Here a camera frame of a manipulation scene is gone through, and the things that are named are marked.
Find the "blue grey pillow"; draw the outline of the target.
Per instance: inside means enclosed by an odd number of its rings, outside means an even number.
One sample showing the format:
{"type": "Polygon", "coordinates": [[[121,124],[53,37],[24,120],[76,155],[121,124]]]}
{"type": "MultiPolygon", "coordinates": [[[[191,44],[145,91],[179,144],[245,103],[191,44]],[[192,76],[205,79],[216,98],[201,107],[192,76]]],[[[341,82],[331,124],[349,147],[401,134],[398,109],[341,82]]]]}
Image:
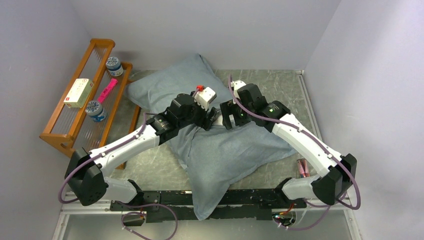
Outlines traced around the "blue grey pillow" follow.
{"type": "MultiPolygon", "coordinates": [[[[124,94],[141,108],[161,113],[178,94],[189,94],[198,85],[216,92],[215,108],[232,99],[229,89],[198,53],[130,83],[124,94]]],[[[189,125],[167,145],[188,174],[192,192],[202,196],[225,193],[260,166],[296,153],[286,141],[253,122],[231,130],[221,123],[214,123],[208,131],[189,125]]]]}

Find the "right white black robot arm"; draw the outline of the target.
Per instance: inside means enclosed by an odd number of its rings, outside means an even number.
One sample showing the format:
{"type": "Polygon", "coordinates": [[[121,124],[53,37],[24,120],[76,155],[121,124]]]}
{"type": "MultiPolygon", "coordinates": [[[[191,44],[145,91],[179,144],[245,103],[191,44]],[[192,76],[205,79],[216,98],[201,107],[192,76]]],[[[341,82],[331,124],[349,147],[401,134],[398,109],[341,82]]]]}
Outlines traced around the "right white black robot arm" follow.
{"type": "Polygon", "coordinates": [[[275,189],[275,202],[282,208],[298,199],[316,198],[328,206],[342,203],[343,195],[356,186],[357,159],[342,155],[304,127],[280,101],[267,102],[259,87],[241,80],[228,85],[232,99],[220,104],[223,125],[229,130],[254,122],[286,141],[316,171],[316,175],[287,178],[275,189]]]}

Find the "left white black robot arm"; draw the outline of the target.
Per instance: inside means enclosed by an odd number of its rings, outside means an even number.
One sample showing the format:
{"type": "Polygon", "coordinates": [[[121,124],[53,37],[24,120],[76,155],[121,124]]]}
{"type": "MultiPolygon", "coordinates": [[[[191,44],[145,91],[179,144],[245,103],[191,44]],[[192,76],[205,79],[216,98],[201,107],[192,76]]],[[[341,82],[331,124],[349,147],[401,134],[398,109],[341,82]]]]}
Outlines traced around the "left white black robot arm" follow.
{"type": "Polygon", "coordinates": [[[209,130],[217,109],[210,104],[217,97],[209,87],[192,94],[181,93],[165,111],[144,118],[141,127],[100,148],[76,149],[71,155],[64,179],[82,206],[99,200],[121,202],[130,210],[139,209],[144,192],[133,180],[111,178],[113,170],[134,156],[176,137],[187,126],[209,130]]]}

